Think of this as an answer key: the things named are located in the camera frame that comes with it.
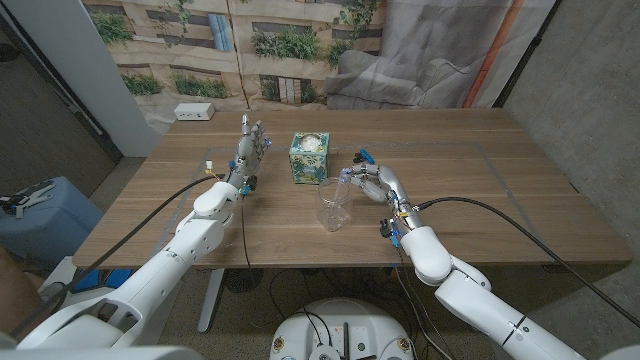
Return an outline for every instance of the white robotic arm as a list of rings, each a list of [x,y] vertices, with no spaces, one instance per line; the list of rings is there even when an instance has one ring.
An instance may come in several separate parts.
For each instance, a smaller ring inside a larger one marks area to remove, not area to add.
[[[381,233],[396,246],[399,240],[418,279],[437,286],[436,298],[454,315],[489,336],[515,359],[583,359],[491,293],[491,284],[480,271],[450,255],[433,229],[423,225],[391,169],[363,164],[345,171],[351,174],[351,183],[369,198],[389,203],[393,218],[381,221]]]
[[[229,174],[194,203],[174,238],[118,289],[68,306],[40,324],[17,349],[117,348],[137,344],[151,315],[198,258],[213,251],[231,223],[233,206],[255,187],[255,172],[271,142],[245,114]]]

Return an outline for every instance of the blue object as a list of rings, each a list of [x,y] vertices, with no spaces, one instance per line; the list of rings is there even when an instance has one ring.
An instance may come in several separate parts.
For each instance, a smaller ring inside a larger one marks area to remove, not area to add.
[[[391,245],[393,245],[393,247],[398,247],[398,238],[395,235],[391,235],[391,237],[389,237],[389,240],[391,240]]]
[[[88,290],[98,286],[98,275],[100,275],[100,270],[93,270],[89,273],[85,278],[80,280],[76,286],[73,287],[73,292],[80,292],[83,290]]]
[[[108,287],[118,288],[120,287],[120,285],[124,284],[125,281],[127,281],[129,275],[131,275],[130,269],[113,270],[107,277],[107,280],[104,284]]]
[[[52,179],[52,198],[24,210],[24,217],[0,212],[0,244],[53,270],[73,255],[102,218],[102,212],[65,177]]]
[[[231,51],[231,28],[225,15],[209,14],[209,27],[217,50]]]
[[[367,152],[367,150],[365,149],[360,149],[360,154],[362,155],[362,157],[367,160],[367,162],[371,165],[375,164],[376,162],[373,160],[373,157],[371,155],[369,155],[369,153]]]

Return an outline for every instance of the person's arm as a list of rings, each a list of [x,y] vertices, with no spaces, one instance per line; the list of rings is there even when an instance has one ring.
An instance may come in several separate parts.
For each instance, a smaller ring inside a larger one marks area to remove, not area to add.
[[[38,290],[13,261],[7,250],[0,247],[0,332],[9,333],[41,304]],[[24,338],[39,322],[18,335]]]

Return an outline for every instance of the tissue box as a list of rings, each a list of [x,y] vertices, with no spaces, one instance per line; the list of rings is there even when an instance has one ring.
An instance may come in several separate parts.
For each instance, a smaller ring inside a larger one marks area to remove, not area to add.
[[[289,149],[293,182],[320,184],[329,172],[328,150],[329,133],[295,133]]]

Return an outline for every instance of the power strip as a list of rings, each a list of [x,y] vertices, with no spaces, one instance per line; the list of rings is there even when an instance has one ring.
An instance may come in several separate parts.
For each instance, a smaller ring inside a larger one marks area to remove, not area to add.
[[[182,103],[174,110],[178,120],[210,120],[215,113],[211,103]]]

